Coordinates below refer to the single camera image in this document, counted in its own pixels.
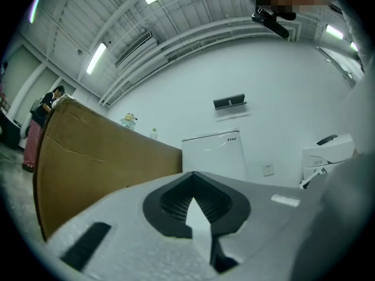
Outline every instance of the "white paper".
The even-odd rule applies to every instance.
[[[191,227],[193,245],[203,259],[210,263],[211,258],[211,224],[193,198],[187,210],[186,225]]]

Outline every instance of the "white label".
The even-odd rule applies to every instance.
[[[299,206],[299,203],[301,202],[299,199],[283,197],[283,196],[279,196],[278,194],[274,194],[271,197],[271,200],[277,203],[285,204],[285,205],[292,206],[292,207]]]

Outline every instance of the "black shirt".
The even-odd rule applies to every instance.
[[[36,109],[36,111],[33,113],[32,119],[37,122],[37,124],[40,127],[44,127],[46,118],[48,116],[48,112],[44,110],[43,104],[47,104],[50,108],[52,108],[52,102],[55,99],[53,98],[53,93],[48,92],[44,98],[42,99],[42,102],[40,103],[40,106]]]

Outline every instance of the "white machine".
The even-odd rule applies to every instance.
[[[182,171],[209,172],[248,181],[238,128],[183,139]]]
[[[332,135],[313,146],[302,150],[304,180],[317,170],[324,168],[327,173],[345,160],[353,157],[355,145],[350,134]]]

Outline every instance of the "power outlet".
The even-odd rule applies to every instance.
[[[263,165],[262,168],[263,168],[263,177],[272,176],[275,174],[273,163]]]

